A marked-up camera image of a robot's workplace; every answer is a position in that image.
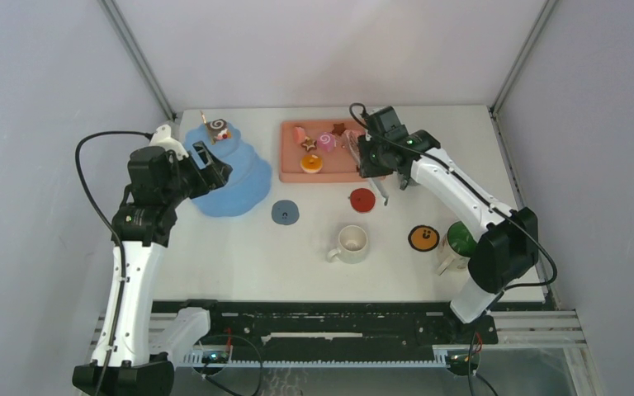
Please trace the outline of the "metal serving tongs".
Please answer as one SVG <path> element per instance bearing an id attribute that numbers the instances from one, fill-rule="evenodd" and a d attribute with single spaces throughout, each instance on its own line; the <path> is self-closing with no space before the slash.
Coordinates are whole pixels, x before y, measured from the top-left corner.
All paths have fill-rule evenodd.
<path id="1" fill-rule="evenodd" d="M 357 172 L 360 172 L 360 152 L 357 146 L 358 137 L 364 135 L 365 133 L 360 130 L 346 130 L 345 132 L 345 141 L 348 147 L 350 154 L 352 155 L 353 160 L 357 165 Z M 369 187 L 373 190 L 376 195 L 376 199 L 382 203 L 383 206 L 388 206 L 389 203 L 389 195 L 385 187 L 383 186 L 380 179 L 375 178 L 367 178 L 367 182 Z"/>

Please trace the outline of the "dark green ceramic mug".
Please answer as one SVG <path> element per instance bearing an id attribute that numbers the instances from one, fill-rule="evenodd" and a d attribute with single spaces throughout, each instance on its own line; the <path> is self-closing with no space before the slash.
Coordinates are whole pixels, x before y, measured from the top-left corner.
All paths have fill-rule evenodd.
<path id="1" fill-rule="evenodd" d="M 409 187 L 414 187 L 414 186 L 418 185 L 418 183 L 411 176 L 409 176 L 407 174 L 399 173 L 397 175 L 397 179 L 398 179 L 398 183 L 399 183 L 399 189 L 401 191 L 405 191 Z"/>

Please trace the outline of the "brown swirl roll cake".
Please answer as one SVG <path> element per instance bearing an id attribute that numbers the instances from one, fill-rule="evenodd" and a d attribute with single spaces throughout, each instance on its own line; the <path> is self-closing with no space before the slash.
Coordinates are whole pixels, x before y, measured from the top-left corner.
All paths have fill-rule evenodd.
<path id="1" fill-rule="evenodd" d="M 216 119 L 205 123 L 211 144 L 232 138 L 229 123 L 225 119 Z"/>

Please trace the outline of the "blue three-tier cake stand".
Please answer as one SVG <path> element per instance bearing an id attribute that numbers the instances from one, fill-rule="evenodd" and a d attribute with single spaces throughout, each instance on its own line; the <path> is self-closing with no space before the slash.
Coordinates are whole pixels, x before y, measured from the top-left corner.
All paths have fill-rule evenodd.
<path id="1" fill-rule="evenodd" d="M 232 172 L 225 186 L 192 199 L 192 204 L 210 217 L 243 215 L 267 197 L 271 188 L 271 166 L 258 155 L 254 146 L 243 140 L 240 130 L 227 120 L 232 138 L 211 144 L 205 127 L 208 121 L 212 120 L 201 114 L 201 124 L 186 133 L 184 148 L 198 158 L 194 144 L 203 142 L 215 157 L 232 167 Z"/>

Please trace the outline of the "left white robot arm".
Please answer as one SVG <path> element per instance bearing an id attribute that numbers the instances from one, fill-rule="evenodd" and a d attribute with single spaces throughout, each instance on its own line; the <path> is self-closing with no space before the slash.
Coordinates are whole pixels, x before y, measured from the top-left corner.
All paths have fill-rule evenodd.
<path id="1" fill-rule="evenodd" d="M 232 172 L 202 142 L 188 152 L 168 124 L 145 134 L 130 154 L 130 182 L 108 219 L 88 184 L 84 193 L 111 232 L 113 273 L 101 335 L 89 363 L 73 370 L 72 384 L 87 395 L 168 395 L 174 371 L 192 345 L 218 342 L 225 322 L 205 309 L 183 309 L 156 346 L 149 343 L 154 280 L 186 199 L 225 186 Z"/>

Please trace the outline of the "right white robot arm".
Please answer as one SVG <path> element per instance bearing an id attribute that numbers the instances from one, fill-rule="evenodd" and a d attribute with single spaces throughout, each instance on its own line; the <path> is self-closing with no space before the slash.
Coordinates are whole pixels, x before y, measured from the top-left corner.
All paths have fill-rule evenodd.
<path id="1" fill-rule="evenodd" d="M 363 178 L 401 175 L 431 191 L 463 223 L 475 250 L 468 262 L 470 279 L 452 299 L 453 315 L 444 332 L 455 343 L 476 334 L 476 320 L 538 260 L 538 221 L 527 207 L 516 210 L 472 181 L 429 132 L 410 132 L 393 107 L 350 116 L 365 130 L 357 139 L 358 170 Z"/>

